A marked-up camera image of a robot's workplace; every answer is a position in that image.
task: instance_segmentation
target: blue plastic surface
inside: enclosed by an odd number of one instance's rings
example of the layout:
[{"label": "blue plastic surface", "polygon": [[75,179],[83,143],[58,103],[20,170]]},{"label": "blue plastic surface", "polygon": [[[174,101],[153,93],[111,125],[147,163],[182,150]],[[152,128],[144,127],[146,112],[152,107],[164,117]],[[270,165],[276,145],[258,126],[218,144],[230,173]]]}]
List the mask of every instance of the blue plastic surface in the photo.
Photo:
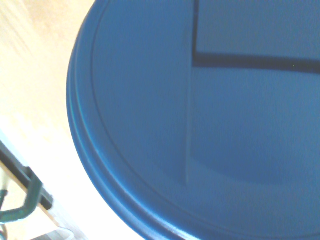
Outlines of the blue plastic surface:
[{"label": "blue plastic surface", "polygon": [[146,239],[320,239],[319,47],[198,52],[205,3],[94,3],[67,77],[81,162]]}]

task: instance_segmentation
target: blue plastic lid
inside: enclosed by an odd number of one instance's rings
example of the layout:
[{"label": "blue plastic lid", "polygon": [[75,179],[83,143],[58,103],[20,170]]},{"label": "blue plastic lid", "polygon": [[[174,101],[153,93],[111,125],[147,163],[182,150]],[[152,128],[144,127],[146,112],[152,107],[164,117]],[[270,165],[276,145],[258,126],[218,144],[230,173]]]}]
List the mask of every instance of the blue plastic lid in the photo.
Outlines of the blue plastic lid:
[{"label": "blue plastic lid", "polygon": [[102,1],[67,111],[146,239],[320,239],[320,1]]}]

